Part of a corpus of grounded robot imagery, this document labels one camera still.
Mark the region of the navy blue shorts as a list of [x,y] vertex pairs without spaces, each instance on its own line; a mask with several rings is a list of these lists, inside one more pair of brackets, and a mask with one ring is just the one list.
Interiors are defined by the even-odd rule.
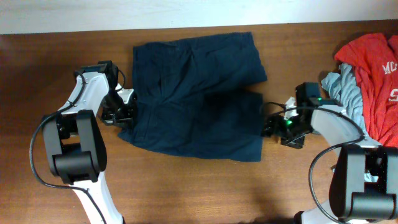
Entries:
[[250,32],[136,46],[137,115],[119,137],[172,156],[259,162],[263,99],[248,86],[266,80]]

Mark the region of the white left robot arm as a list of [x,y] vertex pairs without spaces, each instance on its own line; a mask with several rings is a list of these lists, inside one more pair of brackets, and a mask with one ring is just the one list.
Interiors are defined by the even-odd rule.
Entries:
[[119,83],[123,72],[110,60],[81,67],[73,74],[75,87],[65,104],[44,116],[42,132],[52,175],[61,178],[57,189],[76,193],[90,223],[124,223],[105,177],[106,146],[98,122],[122,129],[136,118],[136,96]]

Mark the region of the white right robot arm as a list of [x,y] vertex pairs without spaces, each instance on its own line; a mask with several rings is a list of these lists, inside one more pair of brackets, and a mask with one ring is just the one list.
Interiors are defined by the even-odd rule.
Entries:
[[[320,134],[330,145],[315,156],[308,184],[316,207],[300,211],[293,223],[377,223],[397,218],[397,148],[370,138],[330,98],[322,98],[317,83],[305,82],[296,96],[279,104],[281,111],[264,118],[263,136],[278,136],[284,146],[301,149],[305,136]],[[313,170],[328,152],[338,160],[326,202],[313,188]]]

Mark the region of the light blue shirt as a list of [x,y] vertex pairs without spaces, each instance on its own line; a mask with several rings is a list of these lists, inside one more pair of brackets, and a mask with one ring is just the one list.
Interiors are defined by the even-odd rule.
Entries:
[[347,63],[339,66],[340,72],[330,72],[322,81],[322,88],[336,100],[353,120],[368,135],[363,115],[363,97],[356,84],[354,68]]

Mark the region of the red printed shirt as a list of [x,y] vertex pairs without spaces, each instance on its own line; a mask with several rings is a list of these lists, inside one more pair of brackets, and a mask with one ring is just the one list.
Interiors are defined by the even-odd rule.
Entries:
[[397,147],[397,36],[363,35],[340,48],[335,60],[354,67],[370,137]]

